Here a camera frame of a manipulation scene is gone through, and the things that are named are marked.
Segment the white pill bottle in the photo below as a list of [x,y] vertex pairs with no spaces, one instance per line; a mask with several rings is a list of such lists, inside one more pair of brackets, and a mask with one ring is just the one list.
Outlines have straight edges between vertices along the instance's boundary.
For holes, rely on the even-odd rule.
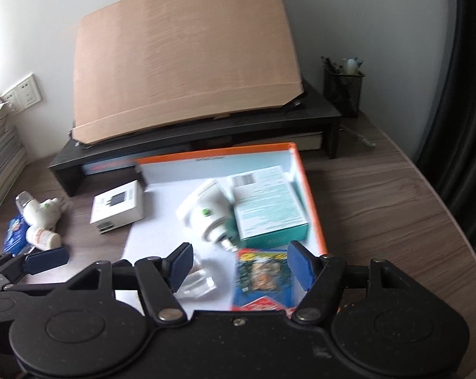
[[59,234],[35,226],[30,226],[27,229],[26,240],[30,245],[41,251],[49,251],[62,246],[62,239]]

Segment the white diffuser with bottle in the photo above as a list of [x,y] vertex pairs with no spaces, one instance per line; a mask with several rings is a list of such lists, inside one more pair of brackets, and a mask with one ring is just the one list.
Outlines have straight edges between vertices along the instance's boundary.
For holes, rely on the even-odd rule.
[[35,228],[53,230],[63,212],[61,199],[47,199],[39,202],[26,191],[15,197],[15,204],[24,221]]

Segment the pen on table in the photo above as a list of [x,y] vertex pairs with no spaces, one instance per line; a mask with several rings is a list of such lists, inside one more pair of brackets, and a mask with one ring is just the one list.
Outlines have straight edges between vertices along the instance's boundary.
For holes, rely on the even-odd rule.
[[375,142],[369,140],[367,137],[363,136],[362,134],[357,133],[356,131],[353,131],[351,128],[348,128],[344,125],[340,125],[340,130],[348,133],[351,135],[353,138],[364,144],[366,147],[370,149],[374,149],[377,145]]

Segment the black monitor riser shelf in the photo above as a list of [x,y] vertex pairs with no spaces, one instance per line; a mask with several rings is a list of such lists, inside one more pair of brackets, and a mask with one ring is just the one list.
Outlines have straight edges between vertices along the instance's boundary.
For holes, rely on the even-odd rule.
[[308,82],[305,81],[303,87],[304,93],[280,108],[183,122],[126,134],[95,145],[71,138],[51,161],[49,170],[64,191],[74,196],[89,175],[84,169],[86,165],[110,163],[116,158],[119,160],[118,165],[101,167],[98,172],[123,169],[130,166],[126,162],[127,157],[143,152],[163,155],[293,134],[320,133],[321,149],[329,158],[334,158],[339,145],[342,114]]

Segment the clear glass refill bottle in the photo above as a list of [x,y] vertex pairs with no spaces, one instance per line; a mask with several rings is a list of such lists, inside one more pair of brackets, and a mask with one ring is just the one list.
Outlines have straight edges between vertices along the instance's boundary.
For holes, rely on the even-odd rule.
[[193,267],[175,293],[178,299],[199,299],[216,289],[216,284],[209,270],[198,257],[193,260]]

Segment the white charger retail box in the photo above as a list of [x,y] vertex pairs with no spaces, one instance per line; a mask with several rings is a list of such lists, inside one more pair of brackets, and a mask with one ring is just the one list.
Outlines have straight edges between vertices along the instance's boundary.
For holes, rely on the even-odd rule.
[[144,191],[139,181],[96,195],[92,202],[90,224],[100,234],[130,225],[144,217]]

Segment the playing cards pack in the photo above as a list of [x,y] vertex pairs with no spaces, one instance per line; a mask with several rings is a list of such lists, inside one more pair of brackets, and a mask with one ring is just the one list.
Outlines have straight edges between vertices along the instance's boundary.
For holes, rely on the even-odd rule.
[[283,310],[290,316],[294,307],[287,251],[239,249],[231,310]]

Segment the blue tin box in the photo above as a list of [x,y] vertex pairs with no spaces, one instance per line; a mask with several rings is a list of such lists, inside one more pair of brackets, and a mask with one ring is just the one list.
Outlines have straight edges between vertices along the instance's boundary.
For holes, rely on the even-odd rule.
[[29,225],[22,215],[11,219],[3,242],[3,252],[18,255],[28,245],[26,237],[28,228]]

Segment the teal white carton box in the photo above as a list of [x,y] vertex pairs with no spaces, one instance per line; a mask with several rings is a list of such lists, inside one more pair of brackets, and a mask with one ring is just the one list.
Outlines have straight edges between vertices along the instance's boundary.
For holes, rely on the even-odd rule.
[[241,248],[268,250],[306,240],[306,211],[281,167],[231,175],[228,181]]

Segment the black mesh pen holder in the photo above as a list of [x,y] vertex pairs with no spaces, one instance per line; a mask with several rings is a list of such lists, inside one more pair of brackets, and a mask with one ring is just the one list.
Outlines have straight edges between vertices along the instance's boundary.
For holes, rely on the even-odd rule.
[[329,57],[321,57],[324,68],[323,96],[345,118],[358,118],[360,115],[360,96],[365,75],[360,68],[363,60],[343,58],[342,64]]

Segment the book under riser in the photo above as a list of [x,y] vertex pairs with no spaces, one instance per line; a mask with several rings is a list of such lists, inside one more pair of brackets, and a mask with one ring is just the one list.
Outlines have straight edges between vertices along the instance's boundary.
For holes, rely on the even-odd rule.
[[101,160],[82,165],[84,175],[97,175],[105,172],[116,171],[120,169],[132,168],[136,164],[138,157],[120,157]]

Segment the wooden book stand board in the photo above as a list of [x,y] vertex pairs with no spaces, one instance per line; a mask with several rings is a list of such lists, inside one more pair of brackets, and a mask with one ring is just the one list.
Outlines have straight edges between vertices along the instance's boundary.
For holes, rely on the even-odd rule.
[[283,0],[121,0],[80,21],[72,136],[91,145],[302,91]]

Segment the white plug-in diffuser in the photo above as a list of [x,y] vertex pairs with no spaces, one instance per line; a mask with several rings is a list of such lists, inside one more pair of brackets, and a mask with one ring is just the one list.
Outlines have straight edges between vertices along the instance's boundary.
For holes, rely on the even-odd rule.
[[181,209],[184,225],[202,241],[226,251],[238,250],[231,202],[217,181],[207,181],[191,193]]

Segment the orange white box lid tray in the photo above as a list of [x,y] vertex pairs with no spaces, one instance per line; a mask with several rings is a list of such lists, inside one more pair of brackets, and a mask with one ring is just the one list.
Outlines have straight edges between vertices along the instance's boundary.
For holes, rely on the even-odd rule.
[[284,249],[292,240],[327,251],[297,146],[278,143],[142,158],[144,217],[130,229],[123,258],[135,263],[193,246],[201,281],[183,287],[181,305],[230,310],[237,249]]

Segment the white wall socket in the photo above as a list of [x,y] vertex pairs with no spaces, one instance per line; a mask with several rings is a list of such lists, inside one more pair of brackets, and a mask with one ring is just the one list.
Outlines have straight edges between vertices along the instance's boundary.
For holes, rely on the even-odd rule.
[[36,78],[34,74],[30,74],[24,80],[15,86],[17,99],[23,108],[26,110],[33,105],[37,105],[42,101]]

